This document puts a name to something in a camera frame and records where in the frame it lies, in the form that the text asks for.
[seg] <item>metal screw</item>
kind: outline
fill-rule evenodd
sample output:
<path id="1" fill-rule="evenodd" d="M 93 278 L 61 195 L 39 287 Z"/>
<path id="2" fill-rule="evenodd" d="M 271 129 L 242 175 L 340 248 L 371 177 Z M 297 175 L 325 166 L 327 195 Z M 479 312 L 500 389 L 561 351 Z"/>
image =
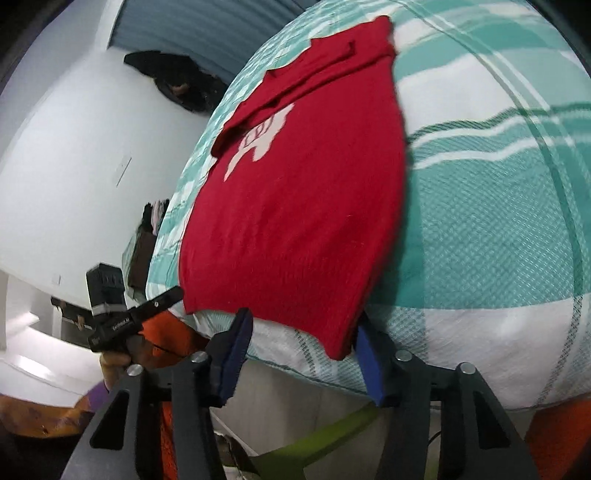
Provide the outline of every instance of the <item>metal screw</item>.
<path id="1" fill-rule="evenodd" d="M 209 355 L 207 354 L 207 352 L 195 352 L 194 354 L 191 355 L 191 361 L 194 364 L 200 364 L 201 362 L 206 361 L 209 358 Z"/>
<path id="2" fill-rule="evenodd" d="M 476 367 L 470 362 L 464 362 L 460 364 L 460 371 L 466 375 L 472 375 L 476 373 Z"/>
<path id="3" fill-rule="evenodd" d="M 144 367 L 142 367 L 141 365 L 138 365 L 138 364 L 133 364 L 127 368 L 126 373 L 130 377 L 137 377 L 143 371 L 144 371 Z"/>
<path id="4" fill-rule="evenodd" d="M 413 355 L 408 350 L 399 350 L 396 352 L 396 360 L 399 362 L 409 362 L 413 358 Z"/>

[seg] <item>red knit garment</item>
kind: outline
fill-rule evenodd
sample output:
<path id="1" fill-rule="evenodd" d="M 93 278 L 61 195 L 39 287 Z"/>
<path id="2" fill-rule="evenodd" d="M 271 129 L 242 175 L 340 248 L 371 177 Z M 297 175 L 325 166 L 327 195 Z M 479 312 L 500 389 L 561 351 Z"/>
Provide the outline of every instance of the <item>red knit garment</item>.
<path id="1" fill-rule="evenodd" d="M 402 211 L 391 35 L 378 17 L 313 39 L 224 125 L 181 245 L 187 312 L 246 306 L 350 352 Z"/>

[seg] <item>green object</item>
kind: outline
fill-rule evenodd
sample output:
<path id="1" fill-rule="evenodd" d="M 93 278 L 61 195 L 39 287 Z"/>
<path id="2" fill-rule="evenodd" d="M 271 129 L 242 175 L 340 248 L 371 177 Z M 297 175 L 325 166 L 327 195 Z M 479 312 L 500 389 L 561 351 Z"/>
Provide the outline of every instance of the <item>green object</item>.
<path id="1" fill-rule="evenodd" d="M 365 430 L 378 417 L 369 403 L 332 425 L 272 452 L 251 458 L 262 480 L 306 480 L 304 468 Z"/>

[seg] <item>white logo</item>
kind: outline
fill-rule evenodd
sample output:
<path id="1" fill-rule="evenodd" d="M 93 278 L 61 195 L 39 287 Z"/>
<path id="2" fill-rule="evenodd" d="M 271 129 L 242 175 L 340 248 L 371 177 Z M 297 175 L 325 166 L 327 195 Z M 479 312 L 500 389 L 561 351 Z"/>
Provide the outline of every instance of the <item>white logo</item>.
<path id="1" fill-rule="evenodd" d="M 263 155 L 269 151 L 269 148 L 271 148 L 271 142 L 273 142 L 273 139 L 285 124 L 285 117 L 293 107 L 293 103 L 287 105 L 285 108 L 282 108 L 278 112 L 271 115 L 263 123 L 257 125 L 255 128 L 250 130 L 244 136 L 244 138 L 240 142 L 238 151 L 232 157 L 230 163 L 228 164 L 228 171 L 226 172 L 223 181 L 226 181 L 228 179 L 230 173 L 234 171 L 234 168 L 236 168 L 236 165 L 238 165 L 240 159 L 249 150 L 253 148 L 255 150 L 252 153 L 252 161 L 259 161 L 263 157 Z"/>

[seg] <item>mattress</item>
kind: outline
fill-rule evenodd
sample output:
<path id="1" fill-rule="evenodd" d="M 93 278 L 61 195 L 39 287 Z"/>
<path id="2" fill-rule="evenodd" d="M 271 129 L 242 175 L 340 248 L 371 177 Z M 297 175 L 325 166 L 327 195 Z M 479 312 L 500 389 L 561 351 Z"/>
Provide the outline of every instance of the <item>mattress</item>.
<path id="1" fill-rule="evenodd" d="M 230 85 L 179 179 L 147 296 L 178 284 L 178 255 L 211 146 L 266 70 L 389 15 L 408 142 L 406 220 L 366 305 L 394 341 L 434 365 L 474 363 L 501 403 L 539 407 L 591 391 L 591 80 L 528 3 L 323 0 L 269 39 Z M 175 314 L 200 333 L 232 315 Z M 364 394 L 355 354 L 257 319 L 248 355 Z"/>

